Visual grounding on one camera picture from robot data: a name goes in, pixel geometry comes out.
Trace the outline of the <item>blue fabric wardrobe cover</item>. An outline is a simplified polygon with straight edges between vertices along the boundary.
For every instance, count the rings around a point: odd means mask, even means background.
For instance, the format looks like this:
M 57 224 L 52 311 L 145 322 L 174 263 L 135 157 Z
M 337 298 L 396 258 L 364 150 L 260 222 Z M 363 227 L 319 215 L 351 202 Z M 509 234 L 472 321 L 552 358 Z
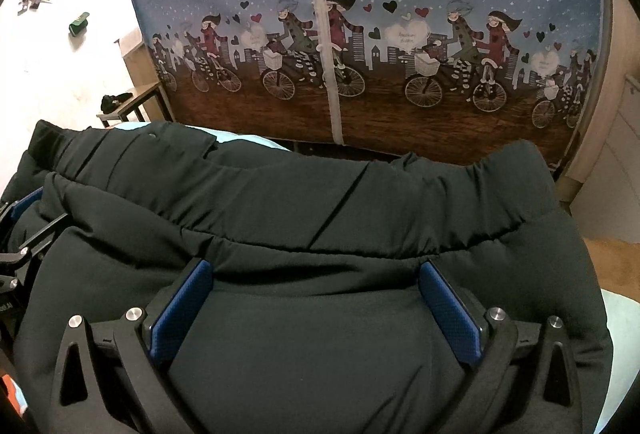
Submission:
M 468 164 L 570 156 L 604 0 L 131 0 L 184 124 Z

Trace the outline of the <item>small wooden side table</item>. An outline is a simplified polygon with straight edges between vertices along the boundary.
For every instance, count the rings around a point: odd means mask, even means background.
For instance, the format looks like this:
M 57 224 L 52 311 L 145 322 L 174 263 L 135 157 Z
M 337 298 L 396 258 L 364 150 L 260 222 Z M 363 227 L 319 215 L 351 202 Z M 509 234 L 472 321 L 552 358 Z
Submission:
M 145 118 L 142 114 L 143 106 L 147 102 L 155 102 L 157 109 L 160 110 L 160 120 L 169 122 L 174 120 L 169 109 L 168 102 L 166 102 L 164 90 L 160 82 L 140 86 L 130 93 L 134 94 L 134 98 L 125 102 L 114 113 L 98 113 L 96 115 L 104 128 L 109 128 L 112 121 L 120 123 L 128 122 L 130 114 L 133 114 L 138 122 L 151 122 L 152 116 Z

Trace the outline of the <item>green wall hook holder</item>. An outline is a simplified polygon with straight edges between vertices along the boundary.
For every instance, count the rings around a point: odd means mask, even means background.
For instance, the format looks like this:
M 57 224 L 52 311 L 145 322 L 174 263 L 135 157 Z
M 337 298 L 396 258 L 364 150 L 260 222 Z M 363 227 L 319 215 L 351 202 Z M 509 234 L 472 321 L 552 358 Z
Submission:
M 82 12 L 68 25 L 68 32 L 70 32 L 73 38 L 77 38 L 87 29 L 89 16 L 90 14 L 88 12 Z

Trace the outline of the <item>white drawer cabinet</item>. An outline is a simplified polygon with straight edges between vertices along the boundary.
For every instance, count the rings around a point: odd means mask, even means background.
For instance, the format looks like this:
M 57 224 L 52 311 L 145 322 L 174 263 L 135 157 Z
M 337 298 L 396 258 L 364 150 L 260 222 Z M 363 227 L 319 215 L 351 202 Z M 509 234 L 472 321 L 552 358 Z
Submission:
M 625 76 L 603 148 L 570 205 L 583 236 L 639 241 L 639 80 Z

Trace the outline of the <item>black padded winter jacket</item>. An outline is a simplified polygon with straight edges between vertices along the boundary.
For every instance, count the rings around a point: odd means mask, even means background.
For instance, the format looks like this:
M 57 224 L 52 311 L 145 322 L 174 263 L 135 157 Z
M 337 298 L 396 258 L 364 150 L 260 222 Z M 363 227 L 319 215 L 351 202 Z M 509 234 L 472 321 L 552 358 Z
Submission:
M 2 203 L 42 187 L 8 246 L 63 213 L 3 358 L 18 428 L 52 433 L 71 316 L 147 306 L 190 261 L 214 285 L 169 369 L 204 433 L 439 433 L 465 380 L 419 290 L 434 261 L 485 307 L 558 316 L 582 432 L 602 411 L 613 347 L 596 272 L 531 142 L 469 166 L 305 157 L 175 123 L 66 130 L 41 121 Z

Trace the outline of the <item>black item on table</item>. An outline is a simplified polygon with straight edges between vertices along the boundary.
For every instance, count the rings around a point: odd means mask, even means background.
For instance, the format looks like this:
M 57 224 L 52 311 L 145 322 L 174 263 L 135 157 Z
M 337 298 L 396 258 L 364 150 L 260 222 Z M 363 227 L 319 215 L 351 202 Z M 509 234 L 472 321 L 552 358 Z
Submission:
M 132 98 L 134 98 L 134 94 L 130 92 L 122 93 L 119 95 L 104 95 L 101 99 L 101 113 L 114 113 L 120 106 L 122 106 L 125 102 L 128 102 L 128 100 Z

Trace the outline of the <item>colourful patchwork bed quilt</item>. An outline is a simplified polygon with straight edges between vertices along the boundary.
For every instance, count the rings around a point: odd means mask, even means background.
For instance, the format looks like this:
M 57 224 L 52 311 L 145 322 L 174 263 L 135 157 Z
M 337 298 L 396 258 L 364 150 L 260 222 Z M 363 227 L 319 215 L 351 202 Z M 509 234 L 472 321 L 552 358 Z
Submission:
M 587 239 L 613 342 L 610 384 L 596 431 L 639 431 L 639 246 L 622 240 Z

